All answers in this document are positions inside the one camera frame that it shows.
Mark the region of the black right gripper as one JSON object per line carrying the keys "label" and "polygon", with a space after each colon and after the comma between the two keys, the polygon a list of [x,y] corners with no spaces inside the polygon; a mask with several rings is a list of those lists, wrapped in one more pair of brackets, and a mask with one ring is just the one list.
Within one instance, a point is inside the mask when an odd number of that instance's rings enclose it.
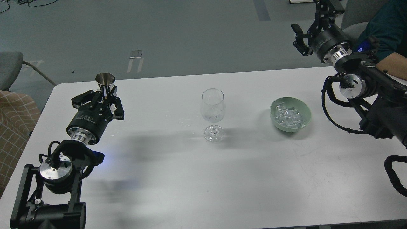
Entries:
{"label": "black right gripper", "polygon": [[302,56],[315,54],[321,63],[336,63],[351,54],[351,41],[335,24],[335,19],[345,13],[339,0],[314,0],[314,22],[304,33],[298,24],[291,24],[295,33],[294,47]]}

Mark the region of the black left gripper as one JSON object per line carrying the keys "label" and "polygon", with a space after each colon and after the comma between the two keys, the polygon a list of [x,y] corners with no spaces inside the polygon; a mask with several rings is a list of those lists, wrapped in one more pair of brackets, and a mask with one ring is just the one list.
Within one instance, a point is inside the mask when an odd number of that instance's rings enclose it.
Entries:
{"label": "black left gripper", "polygon": [[66,129],[67,134],[73,139],[76,133],[84,133],[89,139],[86,144],[89,145],[100,141],[107,125],[113,119],[124,119],[124,110],[116,87],[103,88],[103,103],[99,90],[84,92],[73,97],[71,102],[78,111]]}

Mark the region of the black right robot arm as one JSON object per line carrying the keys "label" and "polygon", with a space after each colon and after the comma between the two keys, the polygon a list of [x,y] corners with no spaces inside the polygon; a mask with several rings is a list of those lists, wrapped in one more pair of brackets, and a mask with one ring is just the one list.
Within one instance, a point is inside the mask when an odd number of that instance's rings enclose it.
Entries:
{"label": "black right robot arm", "polygon": [[[293,45],[303,56],[315,53],[322,63],[332,64],[337,74],[328,76],[322,88],[322,108],[328,120],[340,129],[355,134],[368,134],[375,139],[396,137],[406,146],[406,86],[378,70],[376,56],[379,41],[368,36],[355,46],[349,35],[335,24],[345,12],[337,0],[315,0],[315,20],[307,32],[298,24]],[[352,107],[361,118],[359,130],[337,124],[328,114],[325,95],[342,107]]]}

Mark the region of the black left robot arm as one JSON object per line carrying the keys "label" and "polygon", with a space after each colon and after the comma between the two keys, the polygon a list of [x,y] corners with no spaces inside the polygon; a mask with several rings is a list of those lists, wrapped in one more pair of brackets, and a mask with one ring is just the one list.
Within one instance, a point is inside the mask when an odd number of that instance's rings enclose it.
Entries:
{"label": "black left robot arm", "polygon": [[47,154],[39,155],[38,167],[23,168],[9,223],[12,229],[85,228],[82,181],[105,157],[88,146],[100,141],[109,122],[123,120],[124,110],[116,86],[100,86],[71,102],[77,113],[66,129],[70,139],[51,142]]}

